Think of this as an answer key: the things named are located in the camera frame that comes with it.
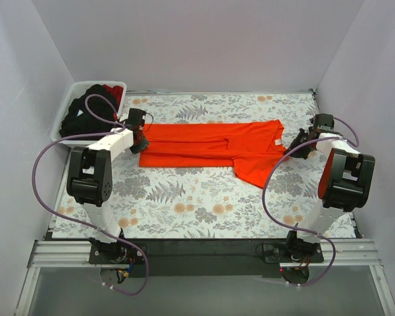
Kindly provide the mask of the orange t shirt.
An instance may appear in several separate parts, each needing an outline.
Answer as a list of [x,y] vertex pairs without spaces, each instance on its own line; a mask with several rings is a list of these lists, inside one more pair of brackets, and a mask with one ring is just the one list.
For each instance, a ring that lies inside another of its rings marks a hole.
[[232,167],[258,188],[283,157],[279,120],[248,123],[155,124],[145,132],[149,146],[139,166],[153,168]]

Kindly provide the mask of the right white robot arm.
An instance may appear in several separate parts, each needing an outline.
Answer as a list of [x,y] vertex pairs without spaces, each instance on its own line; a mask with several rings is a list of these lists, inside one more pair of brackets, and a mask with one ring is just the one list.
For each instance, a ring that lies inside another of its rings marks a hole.
[[291,261],[300,261],[309,253],[309,247],[318,244],[321,236],[336,219],[355,208],[362,208],[368,199],[375,158],[360,153],[359,138],[353,128],[349,130],[351,141],[334,129],[335,122],[350,125],[330,114],[317,114],[311,126],[294,138],[284,152],[287,157],[307,159],[312,151],[321,152],[327,162],[317,189],[317,203],[309,215],[299,224],[298,230],[287,235],[285,255]]

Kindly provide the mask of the red t shirt in basket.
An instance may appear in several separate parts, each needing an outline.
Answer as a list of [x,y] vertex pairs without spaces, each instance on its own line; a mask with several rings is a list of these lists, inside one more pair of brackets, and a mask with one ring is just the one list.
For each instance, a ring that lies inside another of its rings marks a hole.
[[124,96],[123,87],[122,86],[108,86],[106,84],[104,84],[103,87],[109,94],[111,94],[115,98],[117,105],[120,106],[121,99]]

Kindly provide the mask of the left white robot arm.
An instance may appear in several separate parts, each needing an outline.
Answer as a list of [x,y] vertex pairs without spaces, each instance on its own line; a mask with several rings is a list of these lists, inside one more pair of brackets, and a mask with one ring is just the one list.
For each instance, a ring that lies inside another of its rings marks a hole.
[[124,130],[113,133],[86,146],[72,149],[66,191],[86,212],[95,227],[94,240],[107,244],[104,255],[112,263],[126,258],[127,248],[115,240],[122,232],[109,204],[113,191],[112,162],[122,153],[136,155],[145,150],[149,142],[144,136],[147,113],[132,108],[122,116]]

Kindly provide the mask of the floral patterned table mat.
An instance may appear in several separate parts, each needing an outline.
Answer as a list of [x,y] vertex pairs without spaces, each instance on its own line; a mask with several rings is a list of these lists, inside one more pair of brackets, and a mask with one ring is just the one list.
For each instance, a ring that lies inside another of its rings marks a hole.
[[[278,119],[289,144],[317,112],[305,94],[149,94],[125,97],[124,111],[140,108],[156,123],[237,123]],[[287,161],[266,191],[230,168],[141,168],[138,157],[113,162],[109,200],[128,238],[283,238],[286,225],[306,218],[317,201],[325,157]]]

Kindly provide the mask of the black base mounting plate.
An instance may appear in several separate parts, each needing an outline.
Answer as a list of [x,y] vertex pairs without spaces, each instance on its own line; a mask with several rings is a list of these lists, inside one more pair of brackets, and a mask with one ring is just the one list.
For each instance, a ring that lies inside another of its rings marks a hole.
[[319,244],[310,251],[274,239],[133,239],[129,244],[90,238],[89,263],[131,278],[209,277],[233,275],[281,276],[280,265],[307,270],[324,260]]

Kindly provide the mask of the white plastic laundry basket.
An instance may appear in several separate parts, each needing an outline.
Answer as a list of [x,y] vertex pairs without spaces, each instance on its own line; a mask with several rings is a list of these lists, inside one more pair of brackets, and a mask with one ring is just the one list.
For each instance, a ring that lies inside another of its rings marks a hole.
[[66,114],[68,113],[70,104],[75,99],[82,97],[86,93],[86,90],[95,84],[107,85],[112,88],[115,86],[119,86],[122,88],[120,101],[118,103],[118,112],[117,112],[117,117],[120,118],[120,116],[122,115],[122,109],[124,107],[124,99],[125,99],[125,95],[127,92],[127,86],[124,82],[108,81],[108,80],[98,80],[98,81],[91,81],[90,80],[90,81],[75,82],[68,90],[66,97],[63,99],[63,102],[61,103],[61,106],[57,112],[57,116],[56,116],[54,123],[51,127],[50,138],[51,138],[52,142],[61,139],[59,130],[61,129],[61,123],[62,123],[63,119],[65,118]]

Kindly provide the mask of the aluminium frame rail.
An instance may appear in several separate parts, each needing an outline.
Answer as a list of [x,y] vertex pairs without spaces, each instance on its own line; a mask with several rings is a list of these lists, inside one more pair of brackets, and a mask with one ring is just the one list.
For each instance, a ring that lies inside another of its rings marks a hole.
[[[337,249],[334,266],[368,266],[385,315],[395,315],[383,265],[374,241],[370,239],[334,239]],[[15,315],[29,314],[30,304],[42,267],[82,267],[89,265],[91,245],[85,240],[36,241],[32,249],[28,272],[16,306]]]

